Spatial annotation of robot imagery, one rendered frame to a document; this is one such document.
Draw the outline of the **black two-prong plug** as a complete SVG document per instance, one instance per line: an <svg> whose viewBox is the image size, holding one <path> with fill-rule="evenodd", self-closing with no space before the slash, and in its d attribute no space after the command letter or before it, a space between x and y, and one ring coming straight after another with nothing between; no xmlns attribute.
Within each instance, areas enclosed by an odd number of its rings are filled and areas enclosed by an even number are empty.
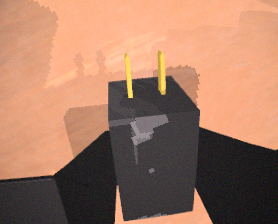
<svg viewBox="0 0 278 224"><path fill-rule="evenodd" d="M200 110L158 50L158 77L108 81L108 125L124 221L194 211Z"/></svg>

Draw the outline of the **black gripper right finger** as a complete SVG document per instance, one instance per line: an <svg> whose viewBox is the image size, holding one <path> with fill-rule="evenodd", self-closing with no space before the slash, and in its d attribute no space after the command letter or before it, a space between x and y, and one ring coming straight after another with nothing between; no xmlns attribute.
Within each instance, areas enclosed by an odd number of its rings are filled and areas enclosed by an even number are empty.
<svg viewBox="0 0 278 224"><path fill-rule="evenodd" d="M212 224L278 224L278 149L199 127L195 189Z"/></svg>

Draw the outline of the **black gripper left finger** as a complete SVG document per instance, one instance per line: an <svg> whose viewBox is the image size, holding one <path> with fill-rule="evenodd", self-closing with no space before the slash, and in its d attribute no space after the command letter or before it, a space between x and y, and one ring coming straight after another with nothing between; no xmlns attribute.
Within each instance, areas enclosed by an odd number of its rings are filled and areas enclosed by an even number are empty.
<svg viewBox="0 0 278 224"><path fill-rule="evenodd" d="M54 175L0 179L0 224L115 224L110 132Z"/></svg>

